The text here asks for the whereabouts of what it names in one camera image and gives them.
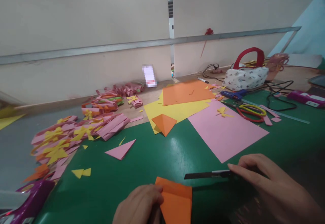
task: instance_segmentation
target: black cable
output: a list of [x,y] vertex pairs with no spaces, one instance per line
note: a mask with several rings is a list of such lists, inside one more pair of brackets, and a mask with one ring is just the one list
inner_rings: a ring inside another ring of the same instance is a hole
[[218,63],[210,64],[210,65],[208,65],[208,67],[203,71],[202,76],[203,76],[204,78],[217,79],[218,81],[223,82],[223,80],[220,80],[220,79],[224,79],[224,78],[211,77],[211,76],[208,76],[208,75],[205,74],[205,72],[207,71],[207,69],[209,69],[209,68],[212,67],[212,66],[214,67],[215,70],[219,68],[219,64],[218,64]]
[[[283,88],[278,88],[279,90],[277,90],[277,91],[275,91],[275,88],[273,88],[274,86],[278,86],[278,85],[281,85],[281,84],[284,84],[284,83],[289,83],[289,84],[286,85],[286,86],[284,86]],[[269,94],[269,95],[267,96],[267,98],[266,98],[266,100],[267,100],[267,105],[266,105],[266,106],[267,106],[269,109],[274,110],[274,111],[285,111],[285,110],[296,109],[296,108],[297,108],[297,105],[296,105],[296,104],[294,104],[294,103],[292,103],[292,102],[289,102],[289,101],[282,100],[282,99],[280,99],[279,97],[275,97],[275,96],[274,96],[274,94],[279,93],[279,92],[282,91],[282,90],[291,90],[291,91],[293,91],[293,89],[287,88],[288,86],[292,85],[293,83],[294,83],[294,81],[289,80],[289,81],[282,82],[282,83],[278,83],[278,84],[274,84],[274,85],[267,85],[267,86],[265,86],[265,87],[261,87],[261,88],[255,89],[255,90],[253,90],[253,91],[249,91],[249,93],[250,93],[250,92],[254,92],[254,91],[257,91],[257,90],[260,90],[260,89],[263,89],[263,88],[268,87],[268,88],[270,89],[270,91],[271,91],[271,94]],[[271,98],[271,97],[275,98],[276,100],[280,100],[280,101],[282,101],[282,102],[284,102],[284,103],[290,104],[290,105],[292,105],[292,107],[285,108],[285,109],[272,109],[272,108],[270,107],[270,104],[271,104],[270,98]]]

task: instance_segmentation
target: scissors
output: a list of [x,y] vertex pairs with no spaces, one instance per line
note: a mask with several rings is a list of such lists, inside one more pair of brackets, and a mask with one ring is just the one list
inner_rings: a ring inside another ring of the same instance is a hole
[[[251,121],[251,122],[259,122],[259,123],[263,122],[264,117],[266,116],[266,111],[256,105],[241,104],[237,107],[237,105],[229,104],[229,103],[223,102],[223,101],[221,101],[221,102],[232,107],[232,108],[235,108],[237,110],[237,112],[239,113],[239,115],[241,115],[242,118],[244,118],[248,121]],[[249,117],[246,117],[243,113],[255,116],[259,119],[251,119]]]

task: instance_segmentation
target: blue glue gun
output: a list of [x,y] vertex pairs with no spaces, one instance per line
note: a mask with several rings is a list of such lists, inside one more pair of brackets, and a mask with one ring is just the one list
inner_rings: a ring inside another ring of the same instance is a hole
[[224,90],[224,91],[221,91],[220,93],[221,93],[221,95],[223,95],[227,98],[241,101],[242,98],[247,94],[247,90],[242,89],[241,91],[238,91],[238,92],[228,92],[228,91]]

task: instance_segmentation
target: white patterned bag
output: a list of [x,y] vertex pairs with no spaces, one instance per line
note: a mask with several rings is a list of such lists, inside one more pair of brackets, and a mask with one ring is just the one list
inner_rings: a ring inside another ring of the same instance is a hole
[[[241,58],[250,52],[257,52],[256,68],[240,68],[239,62]],[[242,89],[251,89],[261,86],[267,77],[268,68],[262,67],[264,63],[263,50],[252,47],[244,50],[237,58],[233,69],[226,72],[226,77],[223,81],[223,86],[226,86],[232,91],[240,91]]]

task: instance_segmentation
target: blue wall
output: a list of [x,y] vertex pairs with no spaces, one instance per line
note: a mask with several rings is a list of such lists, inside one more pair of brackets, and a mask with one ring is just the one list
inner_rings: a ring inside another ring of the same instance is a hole
[[[316,54],[325,57],[325,0],[313,0],[293,26],[302,26],[285,50],[289,54]],[[287,33],[269,55],[280,52],[291,33]]]

